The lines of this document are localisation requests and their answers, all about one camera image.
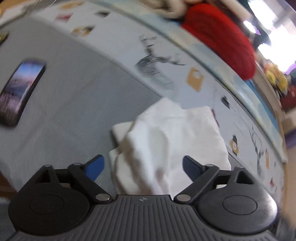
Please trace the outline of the white small shirt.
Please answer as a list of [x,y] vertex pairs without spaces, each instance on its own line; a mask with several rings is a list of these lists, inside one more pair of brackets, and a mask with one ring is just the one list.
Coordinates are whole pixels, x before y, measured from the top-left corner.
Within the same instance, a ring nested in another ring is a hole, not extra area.
[[183,109],[167,98],[134,121],[111,129],[117,148],[109,152],[118,194],[176,196],[191,184],[183,157],[230,170],[219,126],[208,106]]

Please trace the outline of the dark red plush toy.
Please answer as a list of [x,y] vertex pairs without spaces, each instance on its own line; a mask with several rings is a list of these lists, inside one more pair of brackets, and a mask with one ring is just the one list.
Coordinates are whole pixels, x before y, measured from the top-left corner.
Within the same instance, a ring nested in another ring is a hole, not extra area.
[[288,95],[280,99],[282,109],[288,111],[296,106],[296,94],[295,91],[290,91]]

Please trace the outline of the black smartphone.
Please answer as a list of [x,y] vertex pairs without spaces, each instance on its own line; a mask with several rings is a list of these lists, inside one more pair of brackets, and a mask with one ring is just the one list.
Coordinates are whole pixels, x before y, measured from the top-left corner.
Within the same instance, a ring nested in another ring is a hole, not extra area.
[[15,127],[46,70],[46,62],[26,58],[15,69],[1,91],[1,124]]

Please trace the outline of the yellow plush toy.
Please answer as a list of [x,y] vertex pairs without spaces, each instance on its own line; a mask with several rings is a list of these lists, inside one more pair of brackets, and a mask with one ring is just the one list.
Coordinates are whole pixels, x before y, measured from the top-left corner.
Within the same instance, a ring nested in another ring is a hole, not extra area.
[[265,66],[265,76],[269,83],[280,91],[282,94],[288,93],[288,80],[286,76],[279,70],[278,66],[268,63]]

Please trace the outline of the grey printed bed sheet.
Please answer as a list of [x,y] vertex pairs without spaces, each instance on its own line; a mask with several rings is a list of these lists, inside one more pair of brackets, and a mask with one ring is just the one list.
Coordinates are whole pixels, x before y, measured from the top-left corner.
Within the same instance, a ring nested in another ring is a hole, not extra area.
[[[183,109],[208,106],[228,156],[282,202],[282,161],[256,120],[201,64],[145,25],[90,2],[58,4],[5,26],[1,86],[22,60],[47,68],[18,125],[1,126],[1,172],[20,190],[44,164],[56,168],[107,157],[112,127],[167,98]],[[116,186],[106,160],[98,183]]]

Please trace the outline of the red knitted cushion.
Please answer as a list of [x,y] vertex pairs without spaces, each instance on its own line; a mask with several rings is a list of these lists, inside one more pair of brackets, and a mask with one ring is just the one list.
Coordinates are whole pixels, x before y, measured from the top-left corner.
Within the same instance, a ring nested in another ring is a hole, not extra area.
[[242,30],[214,5],[190,7],[182,28],[187,30],[229,65],[243,80],[256,72],[254,48]]

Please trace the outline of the light blue patterned blanket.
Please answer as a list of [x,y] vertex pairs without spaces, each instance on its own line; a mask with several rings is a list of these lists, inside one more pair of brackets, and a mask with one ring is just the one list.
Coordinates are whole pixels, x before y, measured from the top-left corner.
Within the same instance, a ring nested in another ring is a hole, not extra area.
[[166,20],[138,1],[92,1],[154,30],[175,44],[216,77],[256,120],[283,163],[288,162],[280,131],[275,128],[262,103],[249,86],[217,54],[176,23]]

